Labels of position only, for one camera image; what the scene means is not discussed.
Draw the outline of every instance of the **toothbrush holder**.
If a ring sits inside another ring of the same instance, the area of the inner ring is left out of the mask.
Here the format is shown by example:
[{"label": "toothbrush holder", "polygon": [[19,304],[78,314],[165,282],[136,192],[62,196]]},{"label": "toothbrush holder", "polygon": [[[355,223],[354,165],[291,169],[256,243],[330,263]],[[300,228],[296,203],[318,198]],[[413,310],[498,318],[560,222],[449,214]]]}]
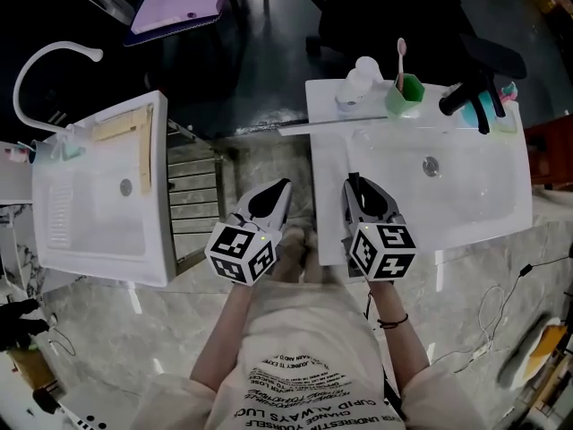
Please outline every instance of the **toothbrush holder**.
[{"label": "toothbrush holder", "polygon": [[404,73],[404,95],[400,94],[397,82],[398,79],[394,81],[384,100],[386,109],[394,116],[400,116],[421,103],[426,90],[420,80],[410,73]]}]

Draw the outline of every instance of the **chair wheel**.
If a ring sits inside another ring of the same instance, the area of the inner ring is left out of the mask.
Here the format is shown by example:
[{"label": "chair wheel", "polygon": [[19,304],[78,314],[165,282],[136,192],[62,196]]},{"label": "chair wheel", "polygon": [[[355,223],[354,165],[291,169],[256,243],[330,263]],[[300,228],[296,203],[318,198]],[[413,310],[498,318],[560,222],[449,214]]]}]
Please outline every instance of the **chair wheel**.
[{"label": "chair wheel", "polygon": [[321,39],[318,37],[306,37],[306,54],[309,56],[320,56]]}]

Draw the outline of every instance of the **black bracelet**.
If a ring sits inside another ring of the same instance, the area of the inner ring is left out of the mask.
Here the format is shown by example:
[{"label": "black bracelet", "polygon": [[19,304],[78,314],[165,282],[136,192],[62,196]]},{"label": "black bracelet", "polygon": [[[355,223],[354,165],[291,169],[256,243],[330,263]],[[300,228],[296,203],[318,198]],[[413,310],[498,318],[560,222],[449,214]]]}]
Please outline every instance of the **black bracelet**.
[{"label": "black bracelet", "polygon": [[378,319],[378,323],[380,324],[380,327],[383,328],[384,330],[392,330],[392,328],[396,328],[398,325],[404,323],[406,320],[408,320],[408,314],[406,314],[404,320],[400,320],[399,322],[383,322],[382,320]]}]

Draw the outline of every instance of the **sink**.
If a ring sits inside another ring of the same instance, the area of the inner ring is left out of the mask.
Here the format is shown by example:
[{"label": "sink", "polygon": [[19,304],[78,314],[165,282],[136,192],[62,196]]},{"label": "sink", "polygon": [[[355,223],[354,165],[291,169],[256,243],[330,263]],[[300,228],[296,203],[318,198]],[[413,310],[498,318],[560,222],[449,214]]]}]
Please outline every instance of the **sink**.
[{"label": "sink", "polygon": [[145,106],[152,110],[147,192],[140,184],[139,132],[87,142],[81,156],[68,160],[37,157],[32,200],[42,266],[157,287],[175,276],[167,197],[167,99],[153,91],[79,125],[98,125]]},{"label": "sink", "polygon": [[516,135],[387,124],[354,132],[352,144],[361,175],[394,197],[421,249],[530,226],[528,165]]},{"label": "sink", "polygon": [[393,82],[374,86],[351,113],[338,109],[342,80],[306,82],[309,124],[279,128],[308,133],[321,265],[346,265],[340,242],[349,234],[342,215],[342,185],[352,171],[396,200],[423,252],[468,245],[532,225],[531,182],[519,105],[504,104],[516,133],[481,135],[461,111],[438,107],[447,88],[425,84],[420,106],[399,119],[384,98]]}]

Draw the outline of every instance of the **purple folder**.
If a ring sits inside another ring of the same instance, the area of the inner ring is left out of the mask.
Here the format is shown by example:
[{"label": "purple folder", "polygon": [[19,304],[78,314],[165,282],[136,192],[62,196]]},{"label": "purple folder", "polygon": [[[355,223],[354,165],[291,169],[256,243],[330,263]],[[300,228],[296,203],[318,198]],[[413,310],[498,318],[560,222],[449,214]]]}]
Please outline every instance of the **purple folder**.
[{"label": "purple folder", "polygon": [[216,16],[225,0],[144,0],[135,18],[132,32],[140,34],[178,22]]}]

